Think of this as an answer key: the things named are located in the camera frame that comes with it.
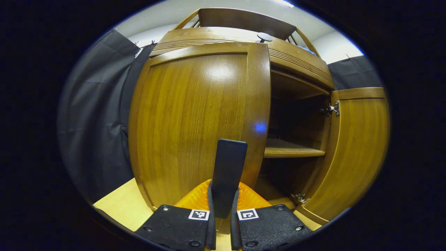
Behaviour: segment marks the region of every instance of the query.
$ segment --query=open cabinet door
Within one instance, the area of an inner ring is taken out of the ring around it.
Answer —
[[[148,60],[128,130],[132,169],[146,203],[153,209],[174,205],[211,179],[221,138],[248,144],[241,182],[254,188],[270,95],[266,44],[201,45]]]

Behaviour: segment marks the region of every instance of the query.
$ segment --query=black screw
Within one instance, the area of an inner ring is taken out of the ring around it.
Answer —
[[[257,244],[259,244],[259,243],[256,241],[250,241],[250,242],[247,242],[245,245],[247,247],[254,247],[254,246],[257,246]]]
[[[189,242],[189,245],[191,245],[191,246],[193,246],[193,247],[199,247],[199,246],[201,246],[201,244],[200,244],[199,242],[196,242],[196,241],[191,241],[191,242]]]

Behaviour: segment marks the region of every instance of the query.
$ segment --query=black curtain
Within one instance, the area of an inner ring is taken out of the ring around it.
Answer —
[[[128,114],[154,45],[140,50],[117,31],[95,42],[66,80],[58,108],[59,148],[80,192],[94,203],[133,178]]]
[[[340,60],[328,65],[334,89],[344,90],[362,87],[383,87],[383,84],[366,56]]]

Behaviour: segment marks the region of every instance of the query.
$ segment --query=cabinet hinge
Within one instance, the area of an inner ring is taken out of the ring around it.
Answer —
[[[310,199],[306,198],[304,199],[305,193],[298,193],[294,194],[293,197],[297,199],[298,202],[302,203],[302,206],[304,206]]]
[[[339,101],[336,101],[335,106],[331,106],[330,103],[327,104],[327,107],[325,109],[321,109],[321,113],[326,113],[327,117],[331,117],[331,112],[335,112],[336,116],[339,117],[340,111],[339,111]]]

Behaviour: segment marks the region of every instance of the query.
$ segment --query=wooden cabinet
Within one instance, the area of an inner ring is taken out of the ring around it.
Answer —
[[[275,37],[259,43],[266,31]],[[150,57],[134,91],[129,147],[153,209],[212,178],[220,138],[248,143],[242,182],[320,225],[352,206],[379,170],[389,124],[383,89],[334,91],[327,64],[297,27],[243,10],[199,9]],[[339,116],[321,112],[337,101]]]
[[[148,205],[174,205],[212,178],[217,141],[248,144],[241,181],[254,187],[270,108],[266,44],[219,43],[145,64],[132,100],[129,146]]]

